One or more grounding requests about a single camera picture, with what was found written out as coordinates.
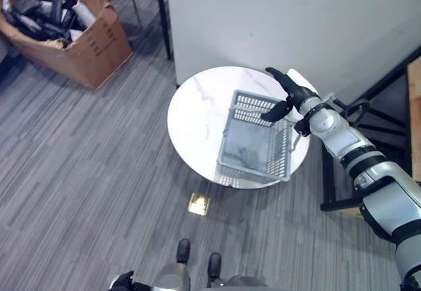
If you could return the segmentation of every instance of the striped carpet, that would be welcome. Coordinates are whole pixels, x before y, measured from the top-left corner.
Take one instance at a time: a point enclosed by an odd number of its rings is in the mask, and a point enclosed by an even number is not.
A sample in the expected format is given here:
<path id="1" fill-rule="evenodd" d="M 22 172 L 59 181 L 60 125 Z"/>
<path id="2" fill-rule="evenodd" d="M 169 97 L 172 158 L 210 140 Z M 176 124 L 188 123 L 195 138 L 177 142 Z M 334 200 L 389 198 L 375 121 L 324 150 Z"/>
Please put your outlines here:
<path id="1" fill-rule="evenodd" d="M 134 56 L 97 92 L 25 59 L 0 83 L 0 290 L 104 291 L 133 269 L 151 283 L 192 241 L 191 285 L 207 257 L 222 274 L 286 290 L 397 290 L 394 247 L 365 223 L 323 213 L 320 143 L 290 182 L 233 190 L 192 172 L 171 145 L 175 88 L 156 0 L 112 0 Z M 192 192 L 206 217 L 187 212 Z"/>

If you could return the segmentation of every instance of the robotic hand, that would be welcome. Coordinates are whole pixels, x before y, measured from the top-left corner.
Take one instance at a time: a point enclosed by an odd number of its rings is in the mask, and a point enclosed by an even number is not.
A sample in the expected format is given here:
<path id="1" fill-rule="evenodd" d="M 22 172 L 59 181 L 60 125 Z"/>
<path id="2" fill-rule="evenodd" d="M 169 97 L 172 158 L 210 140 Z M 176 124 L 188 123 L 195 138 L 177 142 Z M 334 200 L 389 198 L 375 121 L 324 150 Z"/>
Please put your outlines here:
<path id="1" fill-rule="evenodd" d="M 421 282 L 421 189 L 396 163 L 388 161 L 370 141 L 306 87 L 303 77 L 290 69 L 287 74 L 266 69 L 287 92 L 261 118 L 270 122 L 284 118 L 292 108 L 303 115 L 294 129 L 302 136 L 314 134 L 354 180 L 364 194 L 360 212 L 373 231 L 396 244 L 396 263 L 403 284 Z"/>

